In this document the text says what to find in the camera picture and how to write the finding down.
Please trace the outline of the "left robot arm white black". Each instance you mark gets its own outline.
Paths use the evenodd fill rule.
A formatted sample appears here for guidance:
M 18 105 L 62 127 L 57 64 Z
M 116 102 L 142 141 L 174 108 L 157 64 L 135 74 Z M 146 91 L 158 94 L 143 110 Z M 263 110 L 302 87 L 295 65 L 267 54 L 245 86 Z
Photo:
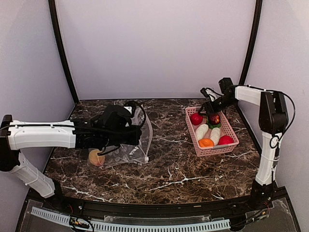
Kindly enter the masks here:
M 42 174 L 21 150 L 32 147 L 94 148 L 99 156 L 120 148 L 121 145 L 138 145 L 143 124 L 132 119 L 135 107 L 109 105 L 103 114 L 92 119 L 72 119 L 61 122 L 21 122 L 5 115 L 0 125 L 0 170 L 17 176 L 25 185 L 37 191 L 58 211 L 68 207 L 60 184 Z

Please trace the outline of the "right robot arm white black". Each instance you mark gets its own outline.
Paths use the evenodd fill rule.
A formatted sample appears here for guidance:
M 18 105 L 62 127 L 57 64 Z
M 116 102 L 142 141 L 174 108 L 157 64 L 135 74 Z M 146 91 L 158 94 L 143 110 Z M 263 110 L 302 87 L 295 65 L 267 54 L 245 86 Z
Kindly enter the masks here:
M 292 124 L 288 118 L 285 99 L 287 94 L 277 91 L 253 87 L 250 85 L 234 85 L 231 78 L 219 81 L 221 93 L 217 98 L 210 96 L 210 88 L 202 88 L 201 94 L 206 101 L 198 111 L 209 116 L 218 113 L 239 101 L 248 102 L 259 107 L 258 123 L 262 132 L 262 152 L 258 172 L 252 184 L 246 205 L 251 210 L 258 209 L 272 200 L 275 192 L 276 168 L 280 158 L 281 141 Z

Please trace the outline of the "clear zip top bag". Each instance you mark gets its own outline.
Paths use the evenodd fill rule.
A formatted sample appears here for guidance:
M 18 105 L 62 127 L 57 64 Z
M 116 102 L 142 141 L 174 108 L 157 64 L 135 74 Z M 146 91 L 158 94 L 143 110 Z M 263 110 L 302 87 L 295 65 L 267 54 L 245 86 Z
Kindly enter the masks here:
M 108 105 L 91 119 L 99 138 L 90 144 L 88 164 L 102 169 L 123 163 L 147 163 L 153 137 L 151 122 L 143 106 L 134 100 Z

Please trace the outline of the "red round fruit toy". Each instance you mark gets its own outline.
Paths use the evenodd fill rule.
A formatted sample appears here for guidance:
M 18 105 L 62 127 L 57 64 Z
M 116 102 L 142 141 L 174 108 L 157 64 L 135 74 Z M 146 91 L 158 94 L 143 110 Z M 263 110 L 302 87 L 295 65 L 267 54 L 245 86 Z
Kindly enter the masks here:
M 200 115 L 199 113 L 194 113 L 190 116 L 190 121 L 192 125 L 198 126 L 203 122 L 203 116 Z

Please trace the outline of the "yellow peach toy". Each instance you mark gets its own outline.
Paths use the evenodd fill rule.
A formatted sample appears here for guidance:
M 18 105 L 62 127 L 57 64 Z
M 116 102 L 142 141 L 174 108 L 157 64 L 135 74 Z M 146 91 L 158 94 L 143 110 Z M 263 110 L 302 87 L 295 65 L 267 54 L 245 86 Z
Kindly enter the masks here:
M 98 149 L 91 150 L 88 155 L 88 160 L 90 164 L 94 166 L 101 166 L 105 162 L 105 156 L 100 155 L 101 151 Z

